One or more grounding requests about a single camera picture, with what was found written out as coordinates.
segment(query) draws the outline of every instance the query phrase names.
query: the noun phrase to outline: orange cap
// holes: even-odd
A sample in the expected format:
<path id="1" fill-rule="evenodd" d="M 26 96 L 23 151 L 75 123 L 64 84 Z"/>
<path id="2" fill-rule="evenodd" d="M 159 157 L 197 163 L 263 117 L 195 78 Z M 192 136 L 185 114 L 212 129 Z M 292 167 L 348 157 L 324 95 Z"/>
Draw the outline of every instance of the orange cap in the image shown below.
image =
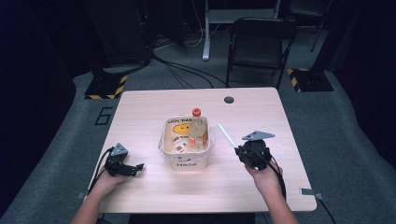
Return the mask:
<path id="1" fill-rule="evenodd" d="M 200 108 L 194 108 L 192 110 L 192 115 L 195 117 L 201 116 L 201 109 Z"/>

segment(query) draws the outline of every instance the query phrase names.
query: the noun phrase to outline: bottle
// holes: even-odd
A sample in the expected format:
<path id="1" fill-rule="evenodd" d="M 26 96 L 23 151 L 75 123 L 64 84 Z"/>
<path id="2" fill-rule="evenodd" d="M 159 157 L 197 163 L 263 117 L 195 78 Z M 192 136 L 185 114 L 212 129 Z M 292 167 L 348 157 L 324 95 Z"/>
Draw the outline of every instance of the bottle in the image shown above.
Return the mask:
<path id="1" fill-rule="evenodd" d="M 201 117 L 201 109 L 192 110 L 190 124 L 190 140 L 192 150 L 204 150 L 207 145 L 207 123 Z"/>

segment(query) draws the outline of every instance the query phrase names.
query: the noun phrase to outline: forearm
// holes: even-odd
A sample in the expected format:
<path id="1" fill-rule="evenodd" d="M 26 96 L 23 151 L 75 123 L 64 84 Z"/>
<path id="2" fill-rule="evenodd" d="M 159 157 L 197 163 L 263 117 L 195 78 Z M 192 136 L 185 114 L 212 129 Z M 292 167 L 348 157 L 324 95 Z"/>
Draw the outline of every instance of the forearm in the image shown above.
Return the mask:
<path id="1" fill-rule="evenodd" d="M 103 197 L 97 194 L 89 194 L 84 203 L 78 209 L 78 212 L 73 217 L 72 224 L 95 224 L 100 203 Z"/>
<path id="2" fill-rule="evenodd" d="M 281 194 L 263 196 L 274 224 L 298 223 L 288 204 Z"/>

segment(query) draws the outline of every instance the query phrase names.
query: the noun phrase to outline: white bucket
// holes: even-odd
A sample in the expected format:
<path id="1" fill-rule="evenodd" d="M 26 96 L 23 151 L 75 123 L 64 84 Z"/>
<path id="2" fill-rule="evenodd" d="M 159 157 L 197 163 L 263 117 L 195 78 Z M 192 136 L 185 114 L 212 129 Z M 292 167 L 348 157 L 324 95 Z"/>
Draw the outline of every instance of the white bucket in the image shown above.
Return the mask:
<path id="1" fill-rule="evenodd" d="M 207 166 L 210 148 L 215 144 L 214 134 L 210 132 L 207 118 L 201 116 L 207 123 L 208 140 L 206 148 L 191 150 L 189 132 L 192 116 L 175 116 L 167 119 L 163 125 L 163 136 L 158 149 L 172 169 L 179 171 L 202 170 Z"/>

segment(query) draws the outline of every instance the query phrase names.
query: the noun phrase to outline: black circular hole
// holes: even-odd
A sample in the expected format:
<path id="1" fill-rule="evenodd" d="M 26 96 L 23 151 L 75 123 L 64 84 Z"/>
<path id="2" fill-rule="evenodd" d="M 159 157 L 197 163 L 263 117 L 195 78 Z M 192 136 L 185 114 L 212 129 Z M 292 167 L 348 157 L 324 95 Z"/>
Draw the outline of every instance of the black circular hole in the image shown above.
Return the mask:
<path id="1" fill-rule="evenodd" d="M 231 97 L 231 96 L 226 96 L 226 97 L 224 98 L 224 102 L 227 103 L 227 104 L 232 104 L 232 103 L 233 103 L 233 97 Z"/>

